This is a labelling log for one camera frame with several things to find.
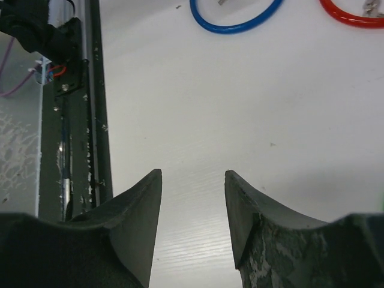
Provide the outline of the red cable lock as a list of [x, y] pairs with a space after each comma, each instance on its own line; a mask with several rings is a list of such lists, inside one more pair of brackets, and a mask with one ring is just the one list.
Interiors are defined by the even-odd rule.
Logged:
[[358, 16], [342, 10], [331, 0], [320, 0], [319, 2], [329, 16], [345, 25], [364, 29], [383, 29], [383, 13], [380, 11], [376, 17]]

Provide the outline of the red lock keys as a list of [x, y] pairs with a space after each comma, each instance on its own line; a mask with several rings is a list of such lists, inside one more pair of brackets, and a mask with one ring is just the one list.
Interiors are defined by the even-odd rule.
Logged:
[[376, 17], [379, 12], [381, 0], [366, 0], [363, 4], [363, 16]]

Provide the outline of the blue cable lock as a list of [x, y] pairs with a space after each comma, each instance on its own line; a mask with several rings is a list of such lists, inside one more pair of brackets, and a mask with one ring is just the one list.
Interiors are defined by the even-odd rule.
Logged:
[[263, 24], [277, 12], [277, 10], [281, 7], [283, 2], [284, 2], [283, 0], [274, 0], [258, 16], [246, 22], [242, 22], [235, 25], [227, 25], [227, 26], [215, 25], [205, 20], [199, 12], [198, 1], [190, 0], [189, 5], [190, 5], [191, 14], [194, 20], [196, 21], [196, 23], [200, 27], [202, 27], [203, 29], [211, 33], [229, 35], [229, 34], [238, 34], [238, 33], [246, 32]]

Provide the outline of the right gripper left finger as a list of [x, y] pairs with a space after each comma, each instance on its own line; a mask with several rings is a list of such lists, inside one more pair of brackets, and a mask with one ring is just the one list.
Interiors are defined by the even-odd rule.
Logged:
[[162, 172], [68, 222], [1, 214], [2, 287], [148, 287]]

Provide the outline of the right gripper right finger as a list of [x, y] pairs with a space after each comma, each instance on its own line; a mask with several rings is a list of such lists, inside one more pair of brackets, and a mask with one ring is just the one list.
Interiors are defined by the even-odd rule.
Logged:
[[383, 214], [331, 223], [298, 213], [225, 173], [235, 268], [244, 287], [382, 287]]

